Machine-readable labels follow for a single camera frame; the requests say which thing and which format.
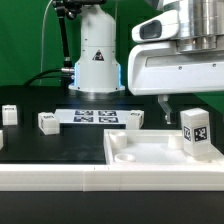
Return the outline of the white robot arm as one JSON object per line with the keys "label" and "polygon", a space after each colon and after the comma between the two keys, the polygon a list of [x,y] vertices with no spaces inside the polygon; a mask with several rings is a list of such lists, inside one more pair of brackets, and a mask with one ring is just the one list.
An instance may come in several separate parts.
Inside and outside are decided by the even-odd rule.
{"label": "white robot arm", "polygon": [[[224,0],[145,0],[161,13],[132,29],[128,89],[156,95],[168,123],[171,94],[224,91]],[[71,88],[93,98],[121,90],[115,22],[90,1],[82,7],[81,57]]]}

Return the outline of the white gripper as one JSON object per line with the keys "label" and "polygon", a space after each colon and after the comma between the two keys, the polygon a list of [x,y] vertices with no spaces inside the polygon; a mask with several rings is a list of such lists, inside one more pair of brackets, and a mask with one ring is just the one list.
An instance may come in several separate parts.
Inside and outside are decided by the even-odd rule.
{"label": "white gripper", "polygon": [[224,13],[170,9],[132,29],[128,88],[159,95],[167,124],[176,123],[167,94],[224,90]]}

